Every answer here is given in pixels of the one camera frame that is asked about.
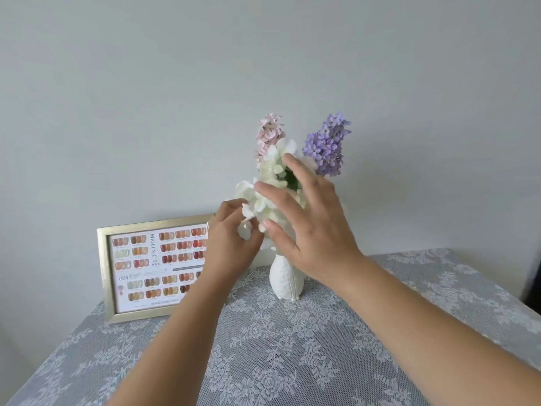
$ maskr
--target floral lace pattern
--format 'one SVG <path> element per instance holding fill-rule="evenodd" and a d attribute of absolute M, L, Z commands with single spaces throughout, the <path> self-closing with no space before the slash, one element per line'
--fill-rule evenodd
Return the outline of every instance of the floral lace pattern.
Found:
<path fill-rule="evenodd" d="M 448 250 L 374 257 L 384 269 L 488 339 L 541 368 L 541 317 Z M 103 323 L 100 303 L 9 406 L 104 405 L 166 318 Z M 249 271 L 222 310 L 200 405 L 426 405 L 368 326 L 307 279 L 279 300 L 268 268 Z"/>

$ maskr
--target hand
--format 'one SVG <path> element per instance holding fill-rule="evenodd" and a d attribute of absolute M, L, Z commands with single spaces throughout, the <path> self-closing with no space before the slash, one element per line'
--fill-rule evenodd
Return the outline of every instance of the hand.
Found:
<path fill-rule="evenodd" d="M 257 182 L 255 189 L 276 204 L 295 230 L 294 241 L 277 223 L 265 220 L 270 238 L 286 258 L 302 272 L 333 287 L 341 268 L 364 259 L 344 217 L 334 185 L 308 170 L 290 154 L 284 161 L 302 184 L 308 207 L 302 209 L 288 190 Z"/>
<path fill-rule="evenodd" d="M 244 199 L 222 202 L 216 215 L 208 225 L 205 270 L 209 278 L 226 282 L 231 286 L 248 269 L 263 242 L 263 234 L 258 230 L 254 219 L 250 239 L 239 235 L 239 225 L 244 219 L 242 204 Z"/>

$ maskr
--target gold picture frame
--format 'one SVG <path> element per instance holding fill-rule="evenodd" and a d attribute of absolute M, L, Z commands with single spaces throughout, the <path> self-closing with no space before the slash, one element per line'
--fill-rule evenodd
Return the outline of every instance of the gold picture frame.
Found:
<path fill-rule="evenodd" d="M 201 273 L 208 221 L 213 216 L 98 228 L 105 320 L 115 323 L 171 314 L 195 282 L 194 274 Z"/>

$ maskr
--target forearm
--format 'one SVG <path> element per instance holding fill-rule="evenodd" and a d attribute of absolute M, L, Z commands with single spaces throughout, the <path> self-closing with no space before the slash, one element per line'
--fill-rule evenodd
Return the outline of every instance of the forearm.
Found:
<path fill-rule="evenodd" d="M 195 404 L 231 286 L 203 271 L 109 405 Z"/>
<path fill-rule="evenodd" d="M 335 287 L 434 404 L 535 404 L 541 374 L 368 259 Z"/>

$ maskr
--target white hydrangea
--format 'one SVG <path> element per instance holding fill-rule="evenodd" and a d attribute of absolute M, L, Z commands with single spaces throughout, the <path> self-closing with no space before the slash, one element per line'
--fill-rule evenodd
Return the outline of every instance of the white hydrangea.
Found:
<path fill-rule="evenodd" d="M 298 151 L 297 144 L 290 138 L 284 137 L 281 138 L 276 145 L 271 145 L 268 148 L 265 158 L 260 163 L 260 181 L 263 181 L 267 184 L 274 185 L 278 188 L 287 188 L 287 182 L 283 180 L 286 176 L 285 164 L 283 163 L 283 156 L 285 154 L 292 154 L 301 162 L 303 162 L 310 170 L 316 170 L 317 165 L 315 161 L 310 158 L 302 155 Z M 291 196 L 303 207 L 306 208 L 308 202 L 304 193 L 301 189 L 293 191 L 287 189 L 291 193 Z M 248 201 L 247 204 L 242 206 L 242 212 L 245 216 L 245 225 L 249 225 L 248 220 L 251 218 L 257 218 L 260 222 L 259 231 L 265 232 L 265 227 L 261 224 L 264 219 L 271 219 L 280 225 L 286 232 L 290 235 L 293 234 L 293 228 L 289 223 L 288 219 L 278 210 L 276 205 L 260 193 L 258 193 L 253 183 L 248 181 L 242 181 L 237 184 L 235 188 L 235 197 L 244 198 Z M 261 246 L 262 249 L 272 247 L 273 244 L 270 240 L 266 241 Z"/>

